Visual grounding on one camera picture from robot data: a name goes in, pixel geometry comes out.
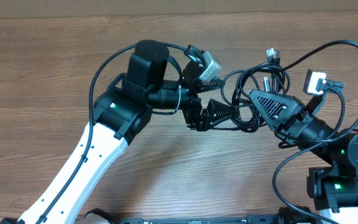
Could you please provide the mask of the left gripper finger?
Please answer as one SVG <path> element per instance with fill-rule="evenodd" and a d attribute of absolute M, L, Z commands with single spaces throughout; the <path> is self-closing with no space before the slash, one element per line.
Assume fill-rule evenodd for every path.
<path fill-rule="evenodd" d="M 223 121 L 233 119 L 238 115 L 238 110 L 219 101 L 210 99 L 207 108 L 202 110 L 200 131 L 207 131 Z"/>
<path fill-rule="evenodd" d="M 210 82 L 197 80 L 196 81 L 196 92 L 202 93 L 202 92 L 207 92 L 207 91 L 212 91 L 212 90 L 218 90 L 222 87 L 222 84 L 223 84 L 223 81 L 218 77 L 214 77 Z"/>

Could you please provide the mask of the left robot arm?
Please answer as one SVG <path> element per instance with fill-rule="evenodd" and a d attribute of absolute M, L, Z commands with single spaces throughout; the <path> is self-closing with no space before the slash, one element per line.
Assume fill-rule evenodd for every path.
<path fill-rule="evenodd" d="M 189 62 L 179 67 L 172 45 L 141 40 L 131 51 L 127 72 L 99 97 L 89 98 L 89 121 L 71 156 L 42 196 L 18 222 L 74 223 L 104 173 L 150 122 L 153 114 L 182 111 L 186 125 L 207 131 L 233 119 L 237 111 L 216 100 L 203 107 L 199 94 L 217 90 L 219 61 L 193 45 L 183 48 Z"/>

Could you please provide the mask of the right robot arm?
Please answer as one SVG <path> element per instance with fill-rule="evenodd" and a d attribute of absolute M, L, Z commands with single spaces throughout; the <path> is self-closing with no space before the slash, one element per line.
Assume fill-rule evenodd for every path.
<path fill-rule="evenodd" d="M 358 223 L 358 130 L 338 132 L 315 116 L 323 91 L 307 105 L 294 96 L 259 90 L 249 97 L 280 147 L 308 150 L 329 164 L 310 168 L 306 179 L 321 222 Z"/>

